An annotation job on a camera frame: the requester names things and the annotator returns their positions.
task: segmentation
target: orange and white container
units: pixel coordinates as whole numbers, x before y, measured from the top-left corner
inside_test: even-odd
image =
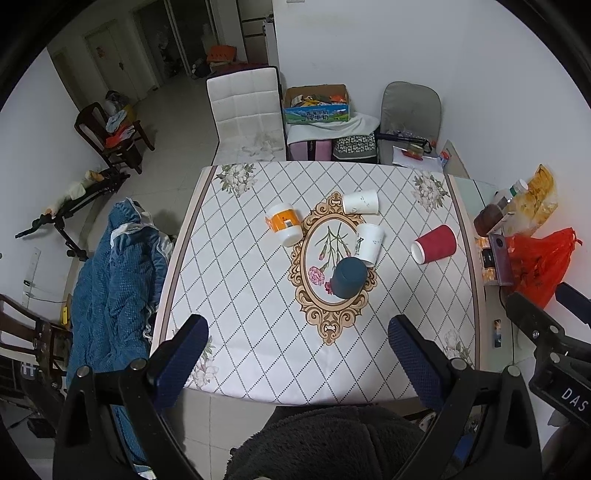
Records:
[[[277,234],[279,242],[284,247],[293,247],[304,238],[300,220],[291,203],[273,205],[267,211],[265,221],[269,228]]]

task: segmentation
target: oval floral design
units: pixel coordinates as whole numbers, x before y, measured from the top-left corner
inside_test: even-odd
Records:
[[[360,223],[363,223],[361,215],[343,213],[341,195],[334,192],[304,219],[301,224],[304,238],[291,253],[289,280],[296,287],[295,299],[301,304],[306,321],[316,325],[327,345],[335,342],[343,328],[355,324],[357,315],[368,304],[369,292],[377,285],[373,268],[368,270],[365,285],[355,298],[339,299],[327,284],[338,263],[335,260],[353,251],[355,228]]]

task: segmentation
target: blue blanket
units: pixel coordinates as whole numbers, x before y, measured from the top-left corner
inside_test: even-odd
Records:
[[[172,248],[137,202],[126,199],[114,205],[96,253],[80,270],[74,289],[67,385],[82,365],[109,372],[148,358],[150,344],[143,333],[160,301]],[[143,463],[125,409],[113,407],[113,416],[134,462]]]

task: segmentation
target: white paper cup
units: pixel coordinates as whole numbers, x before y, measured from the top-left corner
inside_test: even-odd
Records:
[[[371,223],[362,223],[356,230],[355,256],[367,267],[374,267],[384,240],[384,229]]]
[[[291,203],[284,202],[273,205],[267,211],[265,221],[284,247],[293,247],[304,238],[300,220]]]
[[[343,195],[343,212],[348,213],[378,213],[378,192],[363,190],[361,192]]]

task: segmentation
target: black fuzzy clothing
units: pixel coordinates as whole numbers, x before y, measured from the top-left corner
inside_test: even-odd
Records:
[[[390,480],[422,437],[383,407],[321,408],[266,425],[234,453],[225,479]]]

